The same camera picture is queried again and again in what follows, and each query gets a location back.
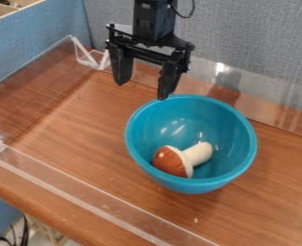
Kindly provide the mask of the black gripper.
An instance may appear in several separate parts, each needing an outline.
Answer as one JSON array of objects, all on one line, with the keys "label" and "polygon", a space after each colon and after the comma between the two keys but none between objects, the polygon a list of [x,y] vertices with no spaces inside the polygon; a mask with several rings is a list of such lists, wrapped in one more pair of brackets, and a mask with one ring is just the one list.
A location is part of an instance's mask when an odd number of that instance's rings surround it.
[{"label": "black gripper", "polygon": [[106,49],[117,85],[121,86],[130,80],[133,59],[162,65],[157,79],[157,99],[165,100],[176,90],[181,74],[189,70],[195,45],[174,34],[168,34],[160,40],[136,37],[130,25],[109,23],[106,29]]}]

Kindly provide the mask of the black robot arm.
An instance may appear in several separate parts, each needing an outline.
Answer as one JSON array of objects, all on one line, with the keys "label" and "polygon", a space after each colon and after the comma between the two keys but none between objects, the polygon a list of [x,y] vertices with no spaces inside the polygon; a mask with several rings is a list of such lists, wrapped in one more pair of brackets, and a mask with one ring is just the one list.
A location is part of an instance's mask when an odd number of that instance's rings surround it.
[{"label": "black robot arm", "polygon": [[177,0],[134,0],[130,26],[106,24],[114,81],[118,86],[132,78],[136,59],[161,66],[157,79],[157,99],[165,100],[174,92],[181,75],[189,70],[195,45],[174,35],[176,16],[191,18],[177,11]]}]

